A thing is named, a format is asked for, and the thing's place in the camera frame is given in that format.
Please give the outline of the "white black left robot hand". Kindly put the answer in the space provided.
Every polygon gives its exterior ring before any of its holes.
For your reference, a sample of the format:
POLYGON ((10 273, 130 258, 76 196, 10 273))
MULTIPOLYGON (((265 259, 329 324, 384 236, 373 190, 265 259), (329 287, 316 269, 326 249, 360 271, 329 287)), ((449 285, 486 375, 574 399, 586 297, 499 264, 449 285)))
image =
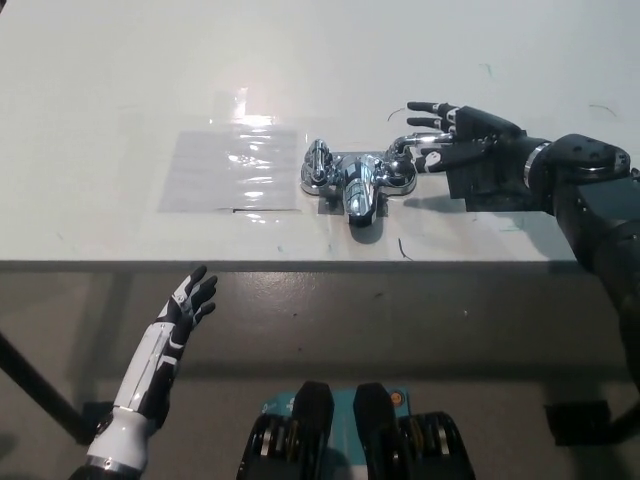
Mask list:
POLYGON ((114 405, 138 413, 160 427, 170 391, 193 330, 215 309, 217 277, 201 265, 170 295, 147 327, 129 363, 114 405))

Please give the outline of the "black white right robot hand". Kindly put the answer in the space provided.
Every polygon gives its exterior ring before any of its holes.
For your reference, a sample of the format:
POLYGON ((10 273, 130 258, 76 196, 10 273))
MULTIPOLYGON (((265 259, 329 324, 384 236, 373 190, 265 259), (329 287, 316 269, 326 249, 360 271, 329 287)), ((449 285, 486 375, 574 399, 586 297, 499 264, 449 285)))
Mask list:
POLYGON ((510 159, 522 162, 544 142, 504 118, 470 106, 410 101, 406 108, 426 114, 408 118, 408 125, 441 133, 421 149, 416 161, 422 171, 429 173, 448 172, 477 163, 498 165, 510 159))

